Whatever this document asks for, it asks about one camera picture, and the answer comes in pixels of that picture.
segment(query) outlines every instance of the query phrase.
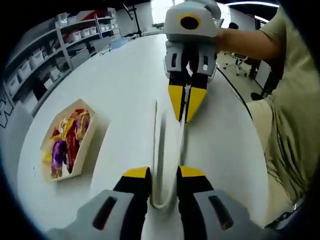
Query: person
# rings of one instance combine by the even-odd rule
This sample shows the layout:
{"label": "person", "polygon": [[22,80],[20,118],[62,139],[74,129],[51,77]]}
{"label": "person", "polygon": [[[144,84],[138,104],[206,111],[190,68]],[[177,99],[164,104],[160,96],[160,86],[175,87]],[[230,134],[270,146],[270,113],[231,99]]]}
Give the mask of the person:
{"label": "person", "polygon": [[264,151],[269,199],[265,224],[301,199],[320,155],[320,78],[302,37],[280,6],[260,30],[221,29],[219,50],[257,60],[285,54],[278,86],[248,103]]}

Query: white tray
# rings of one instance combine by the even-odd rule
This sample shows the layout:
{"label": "white tray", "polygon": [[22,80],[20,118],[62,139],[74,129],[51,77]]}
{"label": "white tray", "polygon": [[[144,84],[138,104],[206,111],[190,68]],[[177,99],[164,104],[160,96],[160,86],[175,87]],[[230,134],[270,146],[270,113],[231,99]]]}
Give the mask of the white tray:
{"label": "white tray", "polygon": [[[86,133],[85,133],[83,140],[80,144],[78,153],[77,153],[75,161],[74,161],[72,172],[69,173],[66,165],[63,164],[62,165],[62,176],[58,177],[58,178],[51,178],[51,162],[50,163],[43,162],[43,157],[46,154],[46,151],[45,151],[46,145],[48,144],[50,138],[52,137],[52,133],[53,133],[55,127],[59,124],[59,122],[61,120],[63,120],[64,118],[70,116],[70,114],[73,113],[74,110],[76,110],[76,109],[88,110],[88,112],[90,114],[90,124],[89,124],[88,129],[86,130]],[[41,158],[42,173],[43,173],[44,179],[47,182],[61,181],[61,180],[69,179],[69,178],[72,178],[72,177],[75,177],[75,176],[78,176],[81,174],[82,167],[83,167],[85,159],[86,159],[86,154],[88,152],[90,142],[94,136],[96,127],[97,127],[97,113],[89,105],[87,105],[85,103],[85,101],[83,101],[82,99],[78,99],[77,101],[75,101],[74,103],[72,103],[71,105],[69,105],[68,107],[63,109],[60,113],[58,113],[55,116],[48,131],[46,132],[46,134],[44,136],[44,139],[43,139],[41,147],[40,147],[41,156],[42,156],[42,158]]]}

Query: window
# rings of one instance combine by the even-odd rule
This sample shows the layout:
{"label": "window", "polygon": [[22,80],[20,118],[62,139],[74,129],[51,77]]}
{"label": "window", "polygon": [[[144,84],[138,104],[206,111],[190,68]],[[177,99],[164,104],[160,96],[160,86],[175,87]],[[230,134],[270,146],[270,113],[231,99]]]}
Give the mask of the window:
{"label": "window", "polygon": [[151,10],[154,24],[164,23],[169,8],[185,2],[184,0],[152,0]]}

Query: red candy wrapper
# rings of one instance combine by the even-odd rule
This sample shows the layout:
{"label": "red candy wrapper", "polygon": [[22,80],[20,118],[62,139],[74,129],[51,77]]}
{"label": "red candy wrapper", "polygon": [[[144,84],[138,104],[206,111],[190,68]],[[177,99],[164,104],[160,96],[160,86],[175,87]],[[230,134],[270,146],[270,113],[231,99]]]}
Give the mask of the red candy wrapper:
{"label": "red candy wrapper", "polygon": [[57,136],[59,134],[60,134],[59,130],[55,127],[52,133],[52,137]]}
{"label": "red candy wrapper", "polygon": [[85,110],[83,108],[76,109],[74,112],[70,115],[70,118],[76,118],[78,115],[82,114]]}
{"label": "red candy wrapper", "polygon": [[79,150],[79,142],[76,138],[76,121],[73,121],[72,126],[70,127],[66,135],[66,149],[67,149],[67,159],[66,159],[66,169],[71,174],[72,169],[75,164],[77,153]]}

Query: office chair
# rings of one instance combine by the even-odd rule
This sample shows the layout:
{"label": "office chair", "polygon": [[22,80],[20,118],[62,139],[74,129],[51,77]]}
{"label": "office chair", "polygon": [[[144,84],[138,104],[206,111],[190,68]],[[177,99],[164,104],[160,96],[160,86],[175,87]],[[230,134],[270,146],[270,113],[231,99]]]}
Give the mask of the office chair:
{"label": "office chair", "polygon": [[231,56],[233,58],[235,58],[235,63],[233,64],[228,64],[226,63],[225,66],[223,67],[223,69],[227,69],[228,67],[235,67],[236,70],[236,74],[237,76],[240,76],[240,70],[242,70],[244,72],[244,76],[246,77],[248,75],[248,73],[243,69],[243,67],[241,66],[241,64],[248,59],[247,56],[243,56],[237,53],[232,53]]}

